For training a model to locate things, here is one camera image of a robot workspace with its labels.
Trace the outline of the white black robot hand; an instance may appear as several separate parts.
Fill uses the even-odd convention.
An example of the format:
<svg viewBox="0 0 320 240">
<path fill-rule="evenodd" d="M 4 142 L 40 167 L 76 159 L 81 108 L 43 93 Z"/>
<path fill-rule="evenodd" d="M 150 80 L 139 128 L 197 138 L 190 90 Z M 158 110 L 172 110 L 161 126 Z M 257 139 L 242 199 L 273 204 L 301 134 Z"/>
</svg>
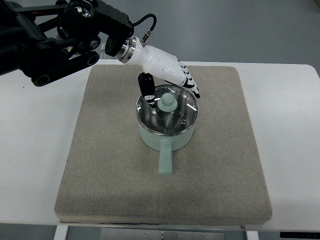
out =
<svg viewBox="0 0 320 240">
<path fill-rule="evenodd" d="M 154 46 L 143 46 L 139 38 L 131 37 L 117 54 L 125 65 L 139 66 L 146 74 L 162 79 L 172 85 L 184 87 L 200 98 L 199 88 L 190 71 L 178 58 Z"/>
</svg>

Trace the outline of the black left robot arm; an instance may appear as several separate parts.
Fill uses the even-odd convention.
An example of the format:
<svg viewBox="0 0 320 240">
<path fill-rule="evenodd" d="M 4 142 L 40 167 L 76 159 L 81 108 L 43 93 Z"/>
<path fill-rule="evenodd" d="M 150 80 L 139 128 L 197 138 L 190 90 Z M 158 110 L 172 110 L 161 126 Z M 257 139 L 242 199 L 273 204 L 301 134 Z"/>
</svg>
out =
<svg viewBox="0 0 320 240">
<path fill-rule="evenodd" d="M 22 7 L 0 3 L 0 73 L 22 71 L 37 87 L 94 65 L 99 34 L 105 53 L 116 56 L 134 33 L 127 14 L 101 0 L 58 0 Z"/>
</svg>

